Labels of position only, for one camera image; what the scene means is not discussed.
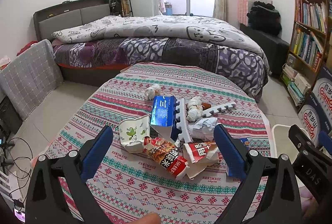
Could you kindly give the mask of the operator hand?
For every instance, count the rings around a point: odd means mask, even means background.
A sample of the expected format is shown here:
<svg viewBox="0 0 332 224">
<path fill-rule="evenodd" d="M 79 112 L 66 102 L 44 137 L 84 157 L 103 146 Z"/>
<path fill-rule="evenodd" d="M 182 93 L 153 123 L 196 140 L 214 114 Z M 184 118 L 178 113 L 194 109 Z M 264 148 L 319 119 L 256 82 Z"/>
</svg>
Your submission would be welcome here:
<svg viewBox="0 0 332 224">
<path fill-rule="evenodd" d="M 127 222 L 127 224 L 161 224 L 161 218 L 157 213 L 150 212 L 139 219 Z"/>
</svg>

